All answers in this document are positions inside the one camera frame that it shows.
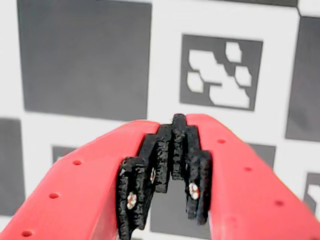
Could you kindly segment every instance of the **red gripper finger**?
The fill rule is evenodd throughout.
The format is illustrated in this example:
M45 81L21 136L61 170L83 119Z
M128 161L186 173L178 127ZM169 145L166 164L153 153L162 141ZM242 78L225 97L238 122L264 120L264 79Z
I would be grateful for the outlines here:
M308 207L247 144L210 116L186 119L213 157L212 240L320 240L320 224Z
M58 160L0 240L115 240L119 165L158 128L155 122L130 122Z

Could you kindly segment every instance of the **textured black plastic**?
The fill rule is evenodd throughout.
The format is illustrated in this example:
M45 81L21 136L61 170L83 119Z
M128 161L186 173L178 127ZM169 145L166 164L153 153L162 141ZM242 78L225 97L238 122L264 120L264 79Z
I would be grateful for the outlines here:
M201 150L198 129L188 126L183 114L175 114L172 124L161 125L156 134L147 134L138 156L126 158L119 169L116 210L121 240L130 240L135 229L145 228L154 192L167 192L170 175L185 182L187 217L205 224L211 198L212 156ZM198 186L196 200L189 193L190 183ZM132 209L127 208L130 192L137 196Z
M186 159L187 121L183 114L175 114L172 120L173 159L171 176L173 180L183 180L182 169Z
M155 174L155 191L158 193L167 193L172 165L172 131L171 125L163 124L157 132L157 143L155 147L157 167Z

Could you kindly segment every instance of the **screw head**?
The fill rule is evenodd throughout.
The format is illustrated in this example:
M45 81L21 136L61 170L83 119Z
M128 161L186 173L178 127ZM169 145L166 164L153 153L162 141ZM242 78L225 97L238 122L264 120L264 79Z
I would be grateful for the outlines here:
M200 196L199 188L193 182L189 184L189 193L193 200L197 200Z
M153 167L152 170L151 170L151 176L150 176L150 181L151 181L152 184L154 184L155 178L156 178L156 170Z
M131 210L134 208L134 206L137 203L137 195L135 195L133 192L130 192L127 197L127 204L126 207Z

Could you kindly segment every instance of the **black square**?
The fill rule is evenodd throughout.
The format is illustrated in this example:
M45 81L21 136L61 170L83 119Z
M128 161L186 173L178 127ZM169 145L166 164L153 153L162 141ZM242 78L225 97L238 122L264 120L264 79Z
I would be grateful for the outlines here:
M300 19L285 138L320 142L320 18Z
M250 147L255 150L256 154L264 160L266 164L270 168L274 168L275 164L275 155L276 155L276 146L267 146L267 145L260 145L260 144L253 144L249 143Z
M151 11L149 3L18 0L25 109L145 119Z
M185 182L170 180L167 193L154 193L150 214L150 230L199 239L211 239L209 221L197 225L186 213Z
M262 45L260 41L184 35L180 102L254 111Z
M242 2L251 4L268 4L276 6L297 7L298 0L225 0L231 2Z
M52 162L53 164L60 158L76 150L74 147L52 146Z
M304 202L309 206L311 211L315 214L320 199L317 199L320 192L320 174L309 172L305 181Z
M21 123L0 119L0 215L13 216L25 201Z

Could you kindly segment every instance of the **small hole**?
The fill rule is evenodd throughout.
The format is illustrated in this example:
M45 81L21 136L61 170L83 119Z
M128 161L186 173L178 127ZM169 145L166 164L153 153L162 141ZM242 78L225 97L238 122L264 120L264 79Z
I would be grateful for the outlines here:
M29 231L29 230L25 230L25 231L23 231L23 232L21 233L21 235L22 235L23 237L30 237L30 236L32 235L32 232Z
M82 161L80 161L80 160L74 160L73 161L73 164L74 165L81 165L83 162Z
M57 192L53 192L53 193L49 194L49 198L51 198L51 199L56 199L58 197L60 197L60 194Z
M275 201L274 204L277 205L278 207L282 207L283 205L285 205L285 203L280 200Z

